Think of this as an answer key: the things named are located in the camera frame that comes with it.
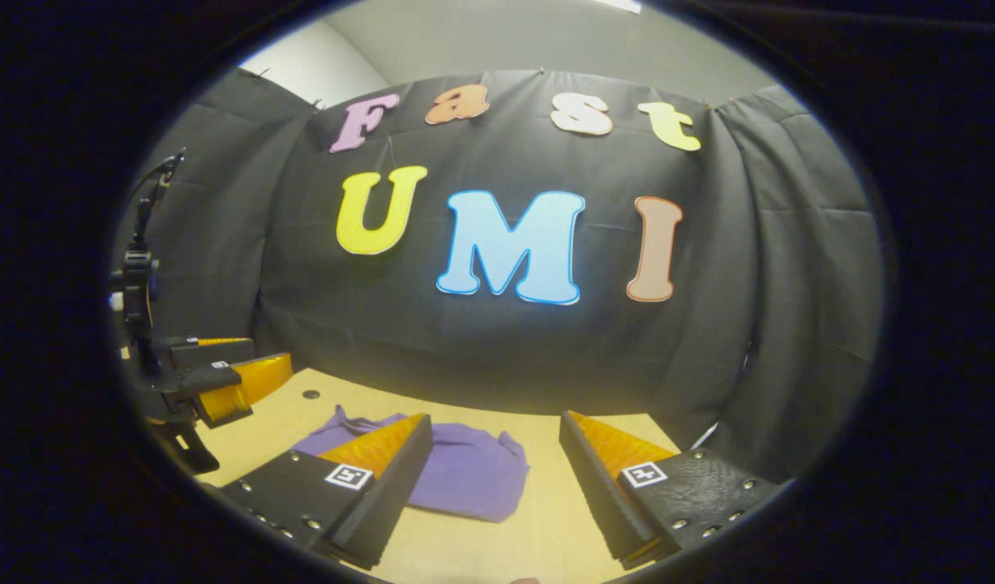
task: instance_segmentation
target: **gray wall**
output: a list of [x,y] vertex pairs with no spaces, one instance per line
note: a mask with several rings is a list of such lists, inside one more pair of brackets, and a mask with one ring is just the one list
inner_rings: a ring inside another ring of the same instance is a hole
[[713,37],[653,8],[590,0],[363,0],[324,15],[242,67],[320,107],[475,71],[575,71],[711,105],[775,81]]
[[309,103],[325,108],[363,93],[388,88],[379,75],[337,30],[316,19],[293,30],[241,64],[251,73],[281,85]]

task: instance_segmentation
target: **yellow foam pad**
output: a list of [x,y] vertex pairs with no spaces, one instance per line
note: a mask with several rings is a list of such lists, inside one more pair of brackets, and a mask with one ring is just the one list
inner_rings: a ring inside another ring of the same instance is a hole
[[331,450],[320,454],[325,461],[338,462],[341,465],[357,466],[360,469],[371,470],[375,477],[381,477],[389,467],[400,448],[404,447],[408,436],[422,421],[424,414],[411,415],[396,424],[368,432],[364,436],[350,440]]
[[237,411],[249,410],[253,403],[280,388],[292,377],[292,355],[276,354],[233,363],[230,368],[241,375],[241,384],[227,385],[198,396],[209,420],[222,420]]
[[237,343],[237,341],[248,341],[248,339],[198,339],[198,346],[222,345],[223,343]]
[[605,466],[605,471],[609,473],[613,481],[620,476],[620,471],[628,466],[640,465],[642,462],[662,461],[664,458],[674,456],[675,453],[665,448],[656,446],[648,440],[623,432],[619,428],[614,428],[604,422],[599,422],[586,415],[578,414],[570,410],[569,413],[576,425],[579,426],[594,449],[594,454],[598,455],[598,460]]

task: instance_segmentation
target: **orange letter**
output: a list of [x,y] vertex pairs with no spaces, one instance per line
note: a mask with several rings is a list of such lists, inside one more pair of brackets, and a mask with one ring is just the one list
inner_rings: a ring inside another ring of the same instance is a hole
[[637,276],[627,284],[627,296],[639,303],[660,303],[674,294],[671,284],[671,252],[674,229],[684,217],[681,208],[655,196],[639,196],[634,208],[641,214],[641,258]]
[[435,98],[438,105],[426,114],[426,122],[443,123],[452,119],[475,118],[490,108],[486,85],[478,83],[442,92]]

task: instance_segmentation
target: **yellow letter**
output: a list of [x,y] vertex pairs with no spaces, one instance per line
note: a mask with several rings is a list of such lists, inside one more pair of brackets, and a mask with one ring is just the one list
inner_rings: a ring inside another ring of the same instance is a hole
[[490,108],[487,86],[474,83],[442,92],[435,98],[434,108],[426,114],[426,122],[443,123],[452,119],[475,118]]
[[601,97],[585,96],[582,93],[559,93],[551,100],[555,111],[551,112],[551,120],[561,130],[594,134],[601,136],[612,131],[612,120]]
[[674,106],[668,103],[640,104],[637,107],[652,118],[652,131],[656,137],[670,144],[674,148],[694,151],[699,149],[698,138],[686,136],[681,128],[682,123],[691,126],[691,118],[685,114],[680,114]]
[[389,214],[377,230],[365,230],[363,218],[367,197],[371,194],[371,188],[381,180],[381,174],[360,173],[346,178],[342,183],[345,196],[338,209],[338,225],[335,225],[338,244],[350,254],[365,256],[381,254],[396,245],[407,229],[414,188],[426,174],[429,171],[424,166],[403,166],[389,173],[389,181],[392,182]]

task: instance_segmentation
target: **foam letter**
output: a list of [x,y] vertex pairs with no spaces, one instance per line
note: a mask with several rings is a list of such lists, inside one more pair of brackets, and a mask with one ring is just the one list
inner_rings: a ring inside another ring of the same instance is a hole
[[345,108],[345,123],[342,123],[338,140],[335,140],[335,144],[331,144],[330,151],[342,152],[344,149],[353,149],[364,144],[364,137],[360,136],[360,131],[371,132],[378,128],[379,122],[382,122],[382,113],[397,107],[398,103],[400,96],[397,93],[389,93],[388,96],[349,104],[349,107]]
[[377,230],[364,229],[364,208],[371,188],[378,184],[381,174],[353,174],[342,183],[342,206],[338,209],[338,225],[335,237],[338,244],[350,254],[373,256],[381,254],[404,237],[407,217],[411,214],[411,200],[418,181],[429,171],[424,166],[403,166],[389,173],[392,182],[392,197],[389,200],[389,214]]
[[426,114],[426,122],[443,123],[452,119],[475,118],[490,108],[486,85],[478,83],[442,92],[435,98],[434,108]]
[[472,273],[476,252],[483,276],[494,295],[508,288],[526,255],[530,266],[515,287],[516,295],[531,303],[572,304],[580,297],[573,284],[573,225],[583,211],[582,196],[571,192],[542,192],[508,228],[497,200],[485,190],[451,195],[446,203],[455,212],[450,262],[435,285],[450,294],[474,294],[479,278]]
[[687,149],[687,151],[694,151],[694,149],[701,147],[698,138],[686,136],[681,128],[682,123],[691,126],[691,118],[685,114],[680,114],[671,104],[663,102],[640,104],[637,108],[652,118],[650,120],[652,121],[652,131],[664,143],[674,148]]
[[671,284],[671,253],[674,229],[684,217],[681,208],[655,196],[639,196],[634,208],[641,214],[641,258],[637,276],[627,284],[627,296],[639,303],[659,303],[674,294]]
[[602,114],[608,111],[601,97],[585,96],[582,93],[559,93],[551,103],[555,111],[551,120],[559,129],[580,134],[601,136],[612,131],[612,119]]

